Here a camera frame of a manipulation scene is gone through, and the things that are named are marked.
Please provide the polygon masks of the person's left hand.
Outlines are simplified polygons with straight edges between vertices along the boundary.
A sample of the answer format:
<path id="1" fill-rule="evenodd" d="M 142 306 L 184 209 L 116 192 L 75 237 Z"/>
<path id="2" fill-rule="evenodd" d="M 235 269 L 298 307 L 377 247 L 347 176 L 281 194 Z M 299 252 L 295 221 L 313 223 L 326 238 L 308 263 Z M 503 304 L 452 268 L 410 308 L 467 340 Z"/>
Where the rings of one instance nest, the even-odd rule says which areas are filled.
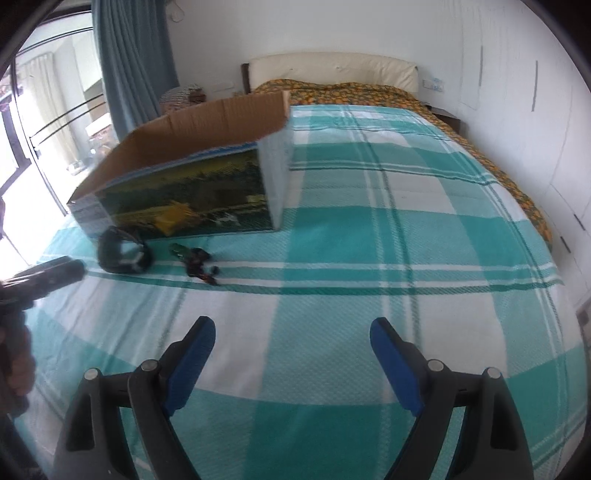
<path id="1" fill-rule="evenodd" d="M 36 373 L 31 332 L 27 326 L 18 332 L 16 343 L 17 353 L 9 356 L 9 372 L 4 373 L 3 377 L 11 393 L 23 397 L 32 391 Z"/>

